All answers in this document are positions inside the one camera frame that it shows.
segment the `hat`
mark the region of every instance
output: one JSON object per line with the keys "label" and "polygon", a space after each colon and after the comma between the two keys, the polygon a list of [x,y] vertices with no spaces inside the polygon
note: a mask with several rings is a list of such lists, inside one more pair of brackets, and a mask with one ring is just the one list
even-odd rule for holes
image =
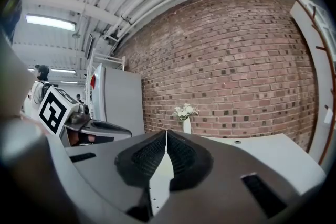
{"label": "hat", "polygon": [[46,65],[40,65],[38,71],[45,76],[49,74],[49,68]]}

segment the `black vent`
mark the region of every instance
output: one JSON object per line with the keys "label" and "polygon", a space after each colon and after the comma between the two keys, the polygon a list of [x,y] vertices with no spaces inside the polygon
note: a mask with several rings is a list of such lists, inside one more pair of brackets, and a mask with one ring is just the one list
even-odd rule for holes
{"label": "black vent", "polygon": [[172,130],[167,131],[167,153],[174,169],[170,191],[196,187],[213,166],[213,158],[207,149]]}
{"label": "black vent", "polygon": [[165,131],[120,152],[114,163],[127,185],[147,187],[165,153]]}
{"label": "black vent", "polygon": [[275,216],[286,208],[286,204],[256,174],[244,176],[242,181],[268,218]]}
{"label": "black vent", "polygon": [[94,157],[96,157],[96,154],[92,153],[92,152],[89,152],[89,153],[84,153],[84,154],[80,154],[80,155],[71,156],[70,160],[73,163],[76,163],[76,162],[85,161],[86,159],[91,159],[91,158],[94,158]]}

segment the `fluorescent light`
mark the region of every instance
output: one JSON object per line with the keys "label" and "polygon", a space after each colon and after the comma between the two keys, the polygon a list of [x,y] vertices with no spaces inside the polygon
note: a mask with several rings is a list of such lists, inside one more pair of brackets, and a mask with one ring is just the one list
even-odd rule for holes
{"label": "fluorescent light", "polygon": [[61,81],[61,83],[77,84],[78,82],[74,82],[74,81]]}
{"label": "fluorescent light", "polygon": [[76,72],[74,70],[66,70],[66,69],[51,69],[53,72],[63,72],[63,73],[72,73],[75,74]]}
{"label": "fluorescent light", "polygon": [[57,19],[57,18],[52,18],[52,17],[27,14],[26,20],[27,20],[27,23],[29,24],[52,26],[52,27],[69,30],[69,31],[75,31],[76,29],[75,23],[69,22],[66,20]]}

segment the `white refrigerator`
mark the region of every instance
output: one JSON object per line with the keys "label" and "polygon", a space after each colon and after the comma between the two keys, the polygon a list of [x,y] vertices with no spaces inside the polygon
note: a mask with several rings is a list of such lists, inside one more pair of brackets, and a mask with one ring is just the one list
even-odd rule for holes
{"label": "white refrigerator", "polygon": [[144,133],[141,76],[100,64],[94,72],[92,109],[94,118],[132,132]]}

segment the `flower vase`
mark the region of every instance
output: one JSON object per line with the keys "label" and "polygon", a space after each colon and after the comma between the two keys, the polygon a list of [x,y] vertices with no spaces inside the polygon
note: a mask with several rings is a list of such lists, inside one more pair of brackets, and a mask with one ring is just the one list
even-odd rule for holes
{"label": "flower vase", "polygon": [[189,118],[183,121],[183,132],[186,134],[191,134],[191,124]]}

